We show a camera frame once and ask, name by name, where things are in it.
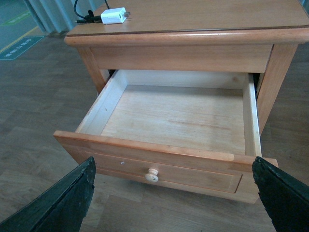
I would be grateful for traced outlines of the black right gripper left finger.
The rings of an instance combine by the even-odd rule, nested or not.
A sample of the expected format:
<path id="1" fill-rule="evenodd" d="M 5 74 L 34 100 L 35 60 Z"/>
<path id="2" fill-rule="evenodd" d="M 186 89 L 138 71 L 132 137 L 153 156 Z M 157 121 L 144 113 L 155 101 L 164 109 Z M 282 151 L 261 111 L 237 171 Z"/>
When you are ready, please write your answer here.
<path id="1" fill-rule="evenodd" d="M 78 232 L 94 194 L 96 164 L 89 157 L 0 224 L 2 232 Z"/>

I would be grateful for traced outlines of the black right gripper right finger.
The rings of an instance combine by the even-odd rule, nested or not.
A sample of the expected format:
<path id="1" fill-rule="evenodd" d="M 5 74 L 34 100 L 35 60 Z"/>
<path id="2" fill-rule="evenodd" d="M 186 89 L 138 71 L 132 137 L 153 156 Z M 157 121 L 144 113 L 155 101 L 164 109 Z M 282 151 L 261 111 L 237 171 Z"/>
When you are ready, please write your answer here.
<path id="1" fill-rule="evenodd" d="M 277 232 L 309 230 L 309 187 L 262 157 L 252 164 L 259 197 Z"/>

